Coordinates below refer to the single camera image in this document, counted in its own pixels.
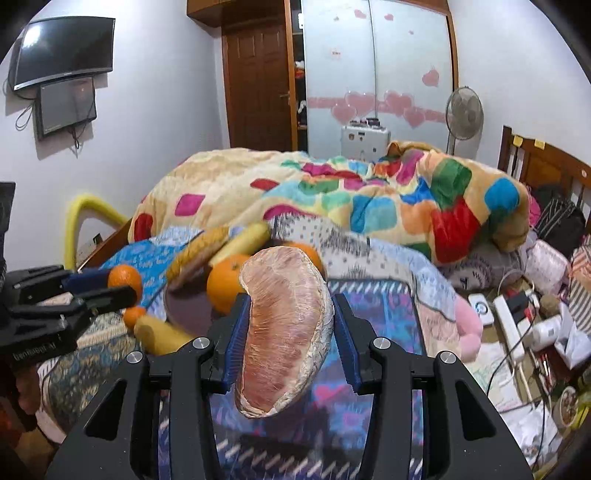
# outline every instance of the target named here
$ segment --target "silver screw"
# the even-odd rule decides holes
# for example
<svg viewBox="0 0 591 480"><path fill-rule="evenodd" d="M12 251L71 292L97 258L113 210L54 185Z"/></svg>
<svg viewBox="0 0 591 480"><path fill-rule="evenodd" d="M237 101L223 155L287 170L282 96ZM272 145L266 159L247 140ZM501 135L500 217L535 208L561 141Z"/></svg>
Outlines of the silver screw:
<svg viewBox="0 0 591 480"><path fill-rule="evenodd" d="M131 352L125 359L130 364L137 364L142 361L143 357L144 357L144 355L142 354L142 352L135 351L135 352Z"/></svg>
<svg viewBox="0 0 591 480"><path fill-rule="evenodd" d="M207 337L199 337L193 340L193 346L198 348L199 350L203 350L209 346L209 338Z"/></svg>
<svg viewBox="0 0 591 480"><path fill-rule="evenodd" d="M441 361L445 364L452 364L457 359L456 355L451 352L441 352Z"/></svg>
<svg viewBox="0 0 591 480"><path fill-rule="evenodd" d="M390 348L392 342L385 337L377 337L374 340L374 347L379 348L380 350L386 350Z"/></svg>

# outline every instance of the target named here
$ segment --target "pink plush toy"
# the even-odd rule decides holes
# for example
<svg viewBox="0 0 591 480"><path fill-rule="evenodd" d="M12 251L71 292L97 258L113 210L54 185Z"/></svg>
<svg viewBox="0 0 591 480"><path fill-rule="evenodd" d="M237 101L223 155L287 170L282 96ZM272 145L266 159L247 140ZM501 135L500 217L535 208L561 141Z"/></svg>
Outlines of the pink plush toy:
<svg viewBox="0 0 591 480"><path fill-rule="evenodd" d="M456 296L456 325L460 334L462 362L472 362L480 351L482 321L466 299Z"/></svg>

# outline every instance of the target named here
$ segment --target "hand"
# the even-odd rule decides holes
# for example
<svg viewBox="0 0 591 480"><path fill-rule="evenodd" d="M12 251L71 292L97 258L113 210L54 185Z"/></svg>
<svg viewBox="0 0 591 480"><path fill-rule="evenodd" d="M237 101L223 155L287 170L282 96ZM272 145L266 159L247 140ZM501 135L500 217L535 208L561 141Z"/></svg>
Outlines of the hand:
<svg viewBox="0 0 591 480"><path fill-rule="evenodd" d="M41 405L41 390L37 367L14 372L18 390L18 404L29 415L34 415Z"/></svg>

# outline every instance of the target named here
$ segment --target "headboard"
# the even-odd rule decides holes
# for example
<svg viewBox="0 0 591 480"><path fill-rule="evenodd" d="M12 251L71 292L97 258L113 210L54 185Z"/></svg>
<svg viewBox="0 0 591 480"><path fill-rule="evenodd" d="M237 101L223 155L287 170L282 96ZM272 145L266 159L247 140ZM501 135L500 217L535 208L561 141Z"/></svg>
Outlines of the headboard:
<svg viewBox="0 0 591 480"><path fill-rule="evenodd" d="M585 193L591 194L591 166L550 144L520 137L511 127L503 127L497 168L530 187L559 184L565 197L583 210L586 232L591 233L591 209L586 207L591 202L585 201Z"/></svg>

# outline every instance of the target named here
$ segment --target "wooden door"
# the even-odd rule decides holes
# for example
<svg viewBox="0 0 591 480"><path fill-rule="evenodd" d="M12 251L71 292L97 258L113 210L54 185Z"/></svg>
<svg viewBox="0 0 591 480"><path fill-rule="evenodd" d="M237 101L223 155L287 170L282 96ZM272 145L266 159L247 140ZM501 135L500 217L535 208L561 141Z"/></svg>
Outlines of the wooden door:
<svg viewBox="0 0 591 480"><path fill-rule="evenodd" d="M291 150L285 20L225 31L224 57L232 147Z"/></svg>

